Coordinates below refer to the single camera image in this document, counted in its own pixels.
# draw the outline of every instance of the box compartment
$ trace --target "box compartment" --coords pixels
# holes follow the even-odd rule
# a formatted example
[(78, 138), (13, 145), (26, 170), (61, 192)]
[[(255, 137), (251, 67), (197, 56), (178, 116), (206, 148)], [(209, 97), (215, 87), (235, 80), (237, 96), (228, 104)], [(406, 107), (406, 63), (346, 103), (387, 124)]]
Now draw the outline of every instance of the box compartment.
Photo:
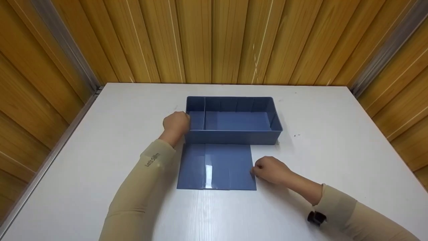
[(274, 145), (282, 132), (272, 97), (189, 96), (190, 144)]

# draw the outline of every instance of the black watch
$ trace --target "black watch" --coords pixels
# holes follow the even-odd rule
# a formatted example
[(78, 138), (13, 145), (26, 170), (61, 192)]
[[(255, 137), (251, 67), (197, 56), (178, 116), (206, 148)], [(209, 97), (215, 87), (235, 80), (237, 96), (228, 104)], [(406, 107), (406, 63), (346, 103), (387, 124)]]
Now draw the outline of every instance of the black watch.
[(320, 226), (325, 220), (327, 219), (327, 217), (322, 214), (322, 213), (318, 213), (318, 212), (314, 212), (311, 211), (308, 215), (308, 222), (315, 224), (316, 226)]

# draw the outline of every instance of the beige arm sleeve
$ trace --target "beige arm sleeve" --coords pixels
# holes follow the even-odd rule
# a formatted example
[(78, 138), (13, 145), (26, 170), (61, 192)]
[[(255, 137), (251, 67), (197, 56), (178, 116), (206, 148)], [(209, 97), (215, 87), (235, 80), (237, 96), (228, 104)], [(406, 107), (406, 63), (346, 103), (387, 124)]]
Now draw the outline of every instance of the beige arm sleeve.
[(162, 140), (152, 142), (110, 204), (100, 241), (141, 240), (142, 221), (150, 193), (175, 150)]
[(315, 211), (354, 240), (419, 240), (389, 218), (359, 203), (349, 195), (323, 184)]

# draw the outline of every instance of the left hand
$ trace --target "left hand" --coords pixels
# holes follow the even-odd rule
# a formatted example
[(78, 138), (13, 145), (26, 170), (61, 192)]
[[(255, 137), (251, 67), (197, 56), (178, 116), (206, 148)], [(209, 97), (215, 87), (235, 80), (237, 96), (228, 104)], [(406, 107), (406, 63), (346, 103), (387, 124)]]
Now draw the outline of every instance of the left hand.
[(163, 119), (165, 129), (159, 139), (166, 141), (172, 147), (190, 130), (190, 116), (183, 111), (176, 111)]
[(250, 172), (273, 184), (288, 187), (296, 174), (287, 165), (275, 157), (262, 157), (256, 161)]

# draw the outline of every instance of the white table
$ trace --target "white table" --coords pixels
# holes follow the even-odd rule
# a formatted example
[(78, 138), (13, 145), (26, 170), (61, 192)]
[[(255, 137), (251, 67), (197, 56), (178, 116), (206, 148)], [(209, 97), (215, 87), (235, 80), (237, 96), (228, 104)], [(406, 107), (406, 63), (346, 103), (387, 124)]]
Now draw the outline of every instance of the white table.
[[(345, 87), (107, 84), (16, 217), (4, 241), (97, 240), (108, 206), (162, 119), (187, 96), (272, 96), (284, 131), (251, 146), (428, 239), (428, 194)], [(177, 190), (181, 153), (150, 201), (148, 240), (343, 240), (306, 221), (310, 205), (257, 180), (257, 191)]]

